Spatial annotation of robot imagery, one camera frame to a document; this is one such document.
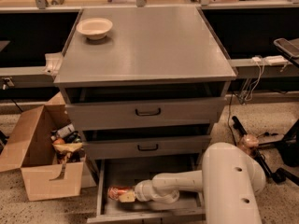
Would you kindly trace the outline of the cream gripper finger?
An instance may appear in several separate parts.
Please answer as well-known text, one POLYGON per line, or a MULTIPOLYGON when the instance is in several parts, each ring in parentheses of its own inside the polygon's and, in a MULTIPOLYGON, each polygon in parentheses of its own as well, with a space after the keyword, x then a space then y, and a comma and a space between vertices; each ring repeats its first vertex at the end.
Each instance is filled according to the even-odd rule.
POLYGON ((135 193, 133 191, 128 191, 119 196, 119 201, 121 203, 133 203, 135 201, 135 193))

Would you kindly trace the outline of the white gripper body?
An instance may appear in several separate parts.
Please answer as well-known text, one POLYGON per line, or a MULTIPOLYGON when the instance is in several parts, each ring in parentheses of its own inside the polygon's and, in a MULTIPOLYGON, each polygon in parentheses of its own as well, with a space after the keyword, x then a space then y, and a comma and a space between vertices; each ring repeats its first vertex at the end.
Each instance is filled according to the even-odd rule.
POLYGON ((135 186, 135 196, 140 202, 151 201, 152 194, 153 187, 150 180, 141 181, 135 186))

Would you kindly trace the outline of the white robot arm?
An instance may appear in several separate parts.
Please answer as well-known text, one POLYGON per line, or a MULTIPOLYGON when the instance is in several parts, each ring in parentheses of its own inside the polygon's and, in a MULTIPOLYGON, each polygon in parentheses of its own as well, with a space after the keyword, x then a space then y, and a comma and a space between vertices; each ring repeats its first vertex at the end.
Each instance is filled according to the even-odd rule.
POLYGON ((182 191, 204 194, 207 224, 262 224, 255 196, 265 187, 265 174, 252 157, 228 143, 210 146, 202 168, 161 173, 118 192, 122 203, 174 203, 182 191))

